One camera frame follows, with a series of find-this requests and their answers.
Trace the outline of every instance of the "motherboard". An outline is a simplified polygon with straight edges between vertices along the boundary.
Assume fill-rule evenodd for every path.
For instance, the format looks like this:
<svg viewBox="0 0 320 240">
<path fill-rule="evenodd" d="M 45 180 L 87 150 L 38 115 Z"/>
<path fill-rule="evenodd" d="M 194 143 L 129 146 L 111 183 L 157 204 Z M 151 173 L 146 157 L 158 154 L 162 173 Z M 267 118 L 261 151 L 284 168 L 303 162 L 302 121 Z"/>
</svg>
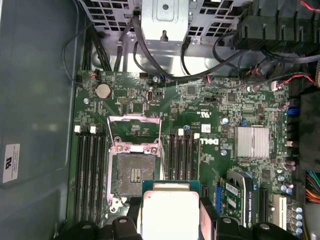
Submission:
<svg viewBox="0 0 320 240">
<path fill-rule="evenodd" d="M 85 84 L 74 101 L 68 226 L 127 214 L 144 180 L 196 180 L 221 216 L 245 227 L 299 227 L 300 208 L 290 197 L 294 166 L 286 159 L 286 85 L 232 89 L 239 79 L 78 75 Z"/>
</svg>

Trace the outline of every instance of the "white pcie slot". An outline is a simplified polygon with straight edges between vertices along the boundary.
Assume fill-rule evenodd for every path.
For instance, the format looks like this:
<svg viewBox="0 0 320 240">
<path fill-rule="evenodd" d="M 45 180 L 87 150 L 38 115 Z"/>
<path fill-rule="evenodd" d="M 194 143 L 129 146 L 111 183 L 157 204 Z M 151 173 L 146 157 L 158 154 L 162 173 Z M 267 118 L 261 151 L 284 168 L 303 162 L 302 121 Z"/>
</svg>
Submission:
<svg viewBox="0 0 320 240">
<path fill-rule="evenodd" d="M 273 223 L 278 227 L 287 230 L 287 198 L 285 196 L 273 195 Z"/>
</svg>

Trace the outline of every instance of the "aluminum heatsink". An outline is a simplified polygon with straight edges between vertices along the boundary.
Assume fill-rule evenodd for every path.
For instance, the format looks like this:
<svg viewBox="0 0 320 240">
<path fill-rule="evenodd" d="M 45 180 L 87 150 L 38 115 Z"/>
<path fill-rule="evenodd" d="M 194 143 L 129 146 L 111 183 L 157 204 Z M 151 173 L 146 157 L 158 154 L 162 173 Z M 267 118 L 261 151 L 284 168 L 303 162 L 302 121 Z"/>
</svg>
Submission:
<svg viewBox="0 0 320 240">
<path fill-rule="evenodd" d="M 236 127 L 234 156 L 236 158 L 269 158 L 269 128 Z"/>
</svg>

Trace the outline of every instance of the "blue pcie slot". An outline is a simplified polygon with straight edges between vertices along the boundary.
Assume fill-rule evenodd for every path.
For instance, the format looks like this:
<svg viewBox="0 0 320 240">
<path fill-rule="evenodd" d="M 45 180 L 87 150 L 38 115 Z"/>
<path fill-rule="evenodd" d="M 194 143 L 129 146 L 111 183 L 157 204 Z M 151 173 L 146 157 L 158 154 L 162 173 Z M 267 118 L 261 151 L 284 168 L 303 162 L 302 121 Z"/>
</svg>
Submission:
<svg viewBox="0 0 320 240">
<path fill-rule="evenodd" d="M 222 209 L 222 191 L 223 188 L 221 186 L 215 187 L 215 209 L 219 216 L 221 215 L 221 209 Z"/>
</svg>

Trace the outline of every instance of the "ul logo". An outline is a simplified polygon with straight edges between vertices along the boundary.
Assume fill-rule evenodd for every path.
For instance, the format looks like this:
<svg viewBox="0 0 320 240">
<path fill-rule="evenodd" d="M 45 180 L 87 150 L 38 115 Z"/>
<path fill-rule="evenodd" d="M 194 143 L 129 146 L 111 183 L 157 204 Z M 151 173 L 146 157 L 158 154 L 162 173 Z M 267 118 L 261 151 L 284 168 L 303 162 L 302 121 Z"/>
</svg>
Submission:
<svg viewBox="0 0 320 240">
<path fill-rule="evenodd" d="M 12 165 L 12 157 L 9 157 L 5 160 L 5 169 L 7 170 Z"/>
</svg>

